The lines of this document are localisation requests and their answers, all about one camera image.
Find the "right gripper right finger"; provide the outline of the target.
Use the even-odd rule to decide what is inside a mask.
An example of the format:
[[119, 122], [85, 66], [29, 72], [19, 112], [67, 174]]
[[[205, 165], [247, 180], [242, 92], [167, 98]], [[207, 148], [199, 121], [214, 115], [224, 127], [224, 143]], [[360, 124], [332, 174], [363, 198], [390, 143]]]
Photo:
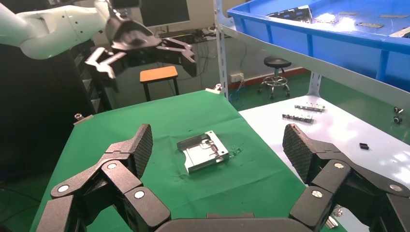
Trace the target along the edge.
[[333, 144], [309, 138], [295, 124], [285, 127], [282, 145], [307, 185], [290, 211], [291, 219], [318, 232], [340, 205], [372, 232], [409, 231], [406, 186], [353, 163]]

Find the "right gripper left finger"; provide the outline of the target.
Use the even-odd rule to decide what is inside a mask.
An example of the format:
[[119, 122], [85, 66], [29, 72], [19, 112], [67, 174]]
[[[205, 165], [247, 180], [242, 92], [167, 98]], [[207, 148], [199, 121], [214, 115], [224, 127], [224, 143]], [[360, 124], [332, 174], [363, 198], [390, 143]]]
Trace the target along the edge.
[[132, 231], [157, 230], [171, 212], [141, 180], [152, 148], [149, 124], [111, 144], [96, 164], [53, 187], [36, 230], [84, 232], [110, 206]]

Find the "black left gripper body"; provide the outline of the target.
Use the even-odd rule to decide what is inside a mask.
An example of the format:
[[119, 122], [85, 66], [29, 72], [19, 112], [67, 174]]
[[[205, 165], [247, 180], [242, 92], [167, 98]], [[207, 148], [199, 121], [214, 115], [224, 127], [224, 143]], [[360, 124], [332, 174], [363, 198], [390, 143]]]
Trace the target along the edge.
[[105, 34], [111, 48], [119, 51], [152, 48], [161, 43], [161, 39], [140, 22], [117, 15], [109, 17]]

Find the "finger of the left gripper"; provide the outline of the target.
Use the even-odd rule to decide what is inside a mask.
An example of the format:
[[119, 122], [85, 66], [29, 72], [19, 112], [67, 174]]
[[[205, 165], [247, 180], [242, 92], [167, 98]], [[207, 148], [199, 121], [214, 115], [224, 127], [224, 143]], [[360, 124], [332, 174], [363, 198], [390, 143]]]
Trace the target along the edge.
[[95, 67], [96, 71], [104, 73], [107, 78], [116, 79], [116, 73], [120, 73], [124, 69], [122, 60], [126, 55], [125, 52], [114, 53], [104, 47], [98, 47], [86, 59], [85, 63]]
[[181, 66], [191, 77], [197, 75], [197, 62], [192, 45], [173, 39], [163, 38], [154, 49], [158, 62]]

